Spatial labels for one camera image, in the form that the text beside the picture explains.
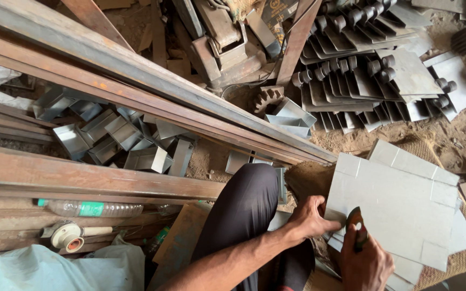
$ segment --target green bottle label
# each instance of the green bottle label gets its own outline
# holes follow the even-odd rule
[[[100,216],[103,211],[103,202],[83,201],[78,216]]]
[[[163,240],[165,240],[165,237],[167,236],[167,234],[168,234],[169,231],[170,231],[170,227],[165,226],[165,227],[156,235],[156,239],[157,239],[159,242],[163,242]]]

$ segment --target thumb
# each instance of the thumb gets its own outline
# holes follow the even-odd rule
[[[337,231],[341,229],[341,223],[339,221],[331,221],[331,220],[325,220],[321,219],[321,224],[323,226],[324,231]]]
[[[341,253],[353,253],[354,252],[356,236],[357,236],[357,228],[355,228],[355,224],[350,224],[348,226],[348,231],[346,232],[346,235],[344,235],[344,242],[343,242],[343,248],[341,250]]]

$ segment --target hand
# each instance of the hand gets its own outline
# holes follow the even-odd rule
[[[362,251],[355,253],[356,228],[348,227],[341,250],[341,275],[346,291],[382,291],[395,270],[393,257],[368,234]]]
[[[324,202],[325,197],[323,196],[308,196],[294,209],[294,213],[285,225],[292,233],[293,245],[299,245],[307,238],[319,237],[326,231],[341,228],[341,223],[338,221],[323,219]]]

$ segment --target black pants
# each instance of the black pants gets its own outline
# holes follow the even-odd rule
[[[191,261],[265,233],[276,213],[277,204],[274,168],[268,164],[245,164],[226,184],[213,205]],[[309,240],[284,251],[280,258],[278,289],[301,291],[314,268],[314,262]],[[234,288],[257,289],[258,271]]]

